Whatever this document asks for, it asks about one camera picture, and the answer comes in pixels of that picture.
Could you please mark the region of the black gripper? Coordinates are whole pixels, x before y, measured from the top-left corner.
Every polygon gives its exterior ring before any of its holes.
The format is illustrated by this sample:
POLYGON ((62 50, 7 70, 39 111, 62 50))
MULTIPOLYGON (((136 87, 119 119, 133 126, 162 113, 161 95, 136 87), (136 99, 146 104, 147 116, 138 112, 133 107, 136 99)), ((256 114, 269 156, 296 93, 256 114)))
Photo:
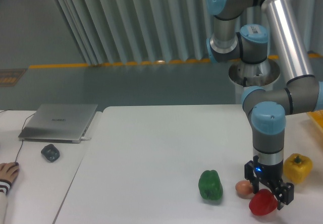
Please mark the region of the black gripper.
POLYGON ((252 185, 252 193, 259 191, 259 183, 270 189, 277 200, 277 210, 281 210, 284 205, 289 205, 294 200, 294 185, 283 182, 283 162, 274 165, 262 164, 259 157, 254 156, 244 165, 244 177, 252 185))

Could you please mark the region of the striped sleeve forearm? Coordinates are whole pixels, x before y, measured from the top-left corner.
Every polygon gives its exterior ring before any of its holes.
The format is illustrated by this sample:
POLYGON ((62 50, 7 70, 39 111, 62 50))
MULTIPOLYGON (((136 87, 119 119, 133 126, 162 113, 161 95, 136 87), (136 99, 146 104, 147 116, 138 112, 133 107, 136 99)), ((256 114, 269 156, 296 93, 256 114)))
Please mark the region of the striped sleeve forearm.
POLYGON ((1 224, 4 223, 5 215, 7 211, 7 194, 11 188, 11 183, 5 180, 1 180, 1 200, 0 200, 0 211, 1 211, 1 224))

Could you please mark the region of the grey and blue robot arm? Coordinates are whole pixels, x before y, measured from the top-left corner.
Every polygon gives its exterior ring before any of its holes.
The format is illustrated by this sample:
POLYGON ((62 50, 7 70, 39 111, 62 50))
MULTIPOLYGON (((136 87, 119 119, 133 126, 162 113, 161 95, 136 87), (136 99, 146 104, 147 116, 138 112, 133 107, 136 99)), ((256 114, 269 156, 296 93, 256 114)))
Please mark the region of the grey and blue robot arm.
POLYGON ((214 17, 206 41, 213 62, 238 59, 232 82, 252 128, 253 157, 244 176, 253 192, 263 184, 281 209, 294 198, 282 179, 286 116, 322 109, 322 82, 309 62, 291 0, 206 0, 214 17))

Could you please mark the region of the person's hand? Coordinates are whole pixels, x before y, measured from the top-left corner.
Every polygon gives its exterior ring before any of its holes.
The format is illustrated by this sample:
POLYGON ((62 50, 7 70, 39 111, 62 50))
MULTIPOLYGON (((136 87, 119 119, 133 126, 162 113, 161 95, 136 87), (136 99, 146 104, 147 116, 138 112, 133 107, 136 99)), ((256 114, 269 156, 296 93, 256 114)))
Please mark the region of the person's hand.
POLYGON ((17 162, 1 163, 0 179, 2 182, 12 184, 19 174, 17 162))

